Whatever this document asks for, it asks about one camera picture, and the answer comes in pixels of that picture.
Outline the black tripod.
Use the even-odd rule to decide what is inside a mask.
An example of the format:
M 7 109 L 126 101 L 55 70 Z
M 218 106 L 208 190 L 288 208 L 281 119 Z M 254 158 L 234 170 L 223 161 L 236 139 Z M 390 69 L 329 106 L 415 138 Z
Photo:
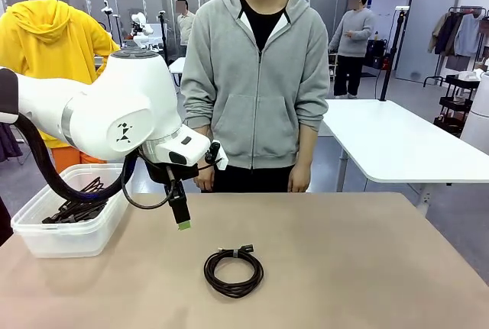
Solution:
M 158 12 L 158 20 L 160 22 L 161 37 L 162 37 L 162 47 L 164 52 L 165 63 L 168 63 L 168 51 L 167 51 L 167 25 L 165 23 L 165 10 Z
M 113 10 L 109 6 L 109 3 L 107 0 L 104 0 L 104 7 L 101 9 L 101 11 L 105 14 L 107 17 L 107 22 L 108 22 L 108 32 L 113 35 L 113 30 L 112 30 L 112 14 Z

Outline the beige hanging coat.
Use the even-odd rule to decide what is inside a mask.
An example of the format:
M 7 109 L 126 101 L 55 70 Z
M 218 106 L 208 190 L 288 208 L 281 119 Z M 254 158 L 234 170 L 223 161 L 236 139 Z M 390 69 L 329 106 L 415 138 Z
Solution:
M 427 49 L 428 53 L 432 53 L 434 51 L 436 44 L 438 43 L 439 33 L 449 15 L 450 15 L 449 12 L 446 12 L 444 15 L 442 15 L 440 19 L 437 21 L 434 29 L 432 30 L 429 46 Z

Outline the person's right hand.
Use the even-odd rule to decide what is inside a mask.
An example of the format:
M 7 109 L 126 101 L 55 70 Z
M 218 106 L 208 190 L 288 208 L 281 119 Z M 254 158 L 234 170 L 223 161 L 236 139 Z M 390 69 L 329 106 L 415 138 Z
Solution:
M 201 192 L 212 192 L 214 186 L 215 170 L 206 168 L 199 171 L 193 181 Z

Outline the dark navy hanging garment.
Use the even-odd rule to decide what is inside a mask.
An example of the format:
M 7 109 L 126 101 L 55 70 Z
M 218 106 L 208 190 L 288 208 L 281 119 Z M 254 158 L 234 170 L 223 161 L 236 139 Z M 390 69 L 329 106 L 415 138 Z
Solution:
M 444 56 L 453 56 L 455 54 L 455 36 L 460 28 L 463 16 L 461 12 L 449 12 L 439 31 L 435 54 Z

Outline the clear plastic storage container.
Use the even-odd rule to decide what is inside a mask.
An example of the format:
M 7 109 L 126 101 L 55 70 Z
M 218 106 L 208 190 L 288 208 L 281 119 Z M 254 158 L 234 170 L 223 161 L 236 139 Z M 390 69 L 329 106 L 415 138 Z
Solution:
M 124 194 L 112 196 L 99 215 L 88 221 L 44 224 L 65 202 L 45 185 L 12 218 L 11 227 L 37 258 L 80 258 L 99 255 L 128 207 Z

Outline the dark fabric object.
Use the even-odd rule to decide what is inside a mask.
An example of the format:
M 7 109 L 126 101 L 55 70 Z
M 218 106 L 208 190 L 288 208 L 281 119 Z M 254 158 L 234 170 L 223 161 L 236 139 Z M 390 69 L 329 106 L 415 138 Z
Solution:
M 0 247 L 13 235 L 11 215 L 0 197 Z

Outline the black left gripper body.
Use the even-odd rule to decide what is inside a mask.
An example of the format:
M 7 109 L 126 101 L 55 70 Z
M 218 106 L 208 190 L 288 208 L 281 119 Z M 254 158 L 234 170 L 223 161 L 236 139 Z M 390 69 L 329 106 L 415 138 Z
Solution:
M 150 163 L 145 161 L 148 175 L 155 183 L 169 185 L 172 180 L 184 181 L 199 175 L 198 166 L 183 166 L 172 163 Z

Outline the black clothes rack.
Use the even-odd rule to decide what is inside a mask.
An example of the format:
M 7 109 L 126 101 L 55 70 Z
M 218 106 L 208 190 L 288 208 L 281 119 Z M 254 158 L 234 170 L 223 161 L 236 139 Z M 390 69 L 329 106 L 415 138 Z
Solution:
M 476 65 L 479 60 L 482 59 L 484 53 L 485 43 L 489 37 L 489 9 L 483 8 L 481 6 L 455 6 L 448 9 L 447 12 L 461 12 L 463 15 L 474 15 L 475 18 L 480 20 L 479 32 L 481 37 L 478 44 L 477 53 L 474 56 L 444 56 L 442 54 L 435 54 L 435 50 L 432 54 L 438 57 L 435 72 L 431 76 L 425 78 L 424 84 L 429 80 L 437 84 L 442 84 L 440 77 L 443 68 L 451 70 L 452 72 L 462 72 L 469 68 L 470 65 Z

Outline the background person beige top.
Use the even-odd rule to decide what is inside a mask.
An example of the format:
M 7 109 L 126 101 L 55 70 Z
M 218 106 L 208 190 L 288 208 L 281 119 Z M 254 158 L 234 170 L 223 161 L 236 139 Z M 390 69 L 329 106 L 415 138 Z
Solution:
M 189 10 L 187 0 L 176 0 L 176 12 L 180 31 L 180 51 L 182 56 L 185 56 L 195 15 Z

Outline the light grey hanging garment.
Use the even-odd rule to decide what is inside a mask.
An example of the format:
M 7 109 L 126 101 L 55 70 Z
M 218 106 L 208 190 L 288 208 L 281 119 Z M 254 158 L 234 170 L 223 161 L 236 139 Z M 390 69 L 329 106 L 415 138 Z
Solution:
M 474 15 L 464 15 L 455 35 L 454 53 L 456 56 L 474 56 L 481 37 L 480 20 Z

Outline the person in grey hoodie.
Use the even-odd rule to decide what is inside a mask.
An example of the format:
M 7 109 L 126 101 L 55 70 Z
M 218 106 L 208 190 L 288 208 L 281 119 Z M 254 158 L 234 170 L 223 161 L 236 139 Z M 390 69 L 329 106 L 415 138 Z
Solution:
M 299 149 L 296 102 L 328 94 L 329 36 L 306 0 L 211 0 L 195 14 L 182 85 L 215 90 L 210 137 L 225 170 L 212 192 L 288 192 Z

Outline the black braided cable grey tie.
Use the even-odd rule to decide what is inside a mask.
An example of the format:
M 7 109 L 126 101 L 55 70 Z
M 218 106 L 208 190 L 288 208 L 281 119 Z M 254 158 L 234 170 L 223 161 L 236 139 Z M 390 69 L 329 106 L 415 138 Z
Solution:
M 264 268 L 256 257 L 252 255 L 254 246 L 252 244 L 242 245 L 238 249 L 218 249 L 211 254 L 203 266 L 203 275 L 207 283 L 218 293 L 228 298 L 239 299 L 252 293 L 264 278 Z M 248 263 L 254 270 L 248 280 L 243 282 L 224 282 L 215 275 L 217 266 L 224 259 L 238 259 Z

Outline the person's left forearm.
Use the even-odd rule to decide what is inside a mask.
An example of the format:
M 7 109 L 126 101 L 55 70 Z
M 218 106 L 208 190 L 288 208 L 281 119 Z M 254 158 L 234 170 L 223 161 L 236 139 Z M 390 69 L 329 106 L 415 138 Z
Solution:
M 299 149 L 296 164 L 301 167 L 311 167 L 320 124 L 323 115 L 328 111 L 325 95 L 300 96 L 295 110 L 299 122 Z

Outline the yellow hoodie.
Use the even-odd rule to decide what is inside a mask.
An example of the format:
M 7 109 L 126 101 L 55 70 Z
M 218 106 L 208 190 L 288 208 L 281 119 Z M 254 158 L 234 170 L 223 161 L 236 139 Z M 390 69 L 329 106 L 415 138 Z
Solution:
M 90 15 L 57 0 L 19 2 L 0 17 L 0 122 L 31 119 L 50 148 L 104 157 L 104 129 L 89 111 L 104 61 L 119 49 Z

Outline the orange trousers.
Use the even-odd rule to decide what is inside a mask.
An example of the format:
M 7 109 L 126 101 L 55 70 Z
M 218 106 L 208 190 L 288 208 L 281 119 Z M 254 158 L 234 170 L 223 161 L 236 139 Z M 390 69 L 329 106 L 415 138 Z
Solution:
M 58 147 L 51 150 L 56 171 L 61 173 L 68 167 L 78 164 L 105 164 L 100 160 L 73 147 Z

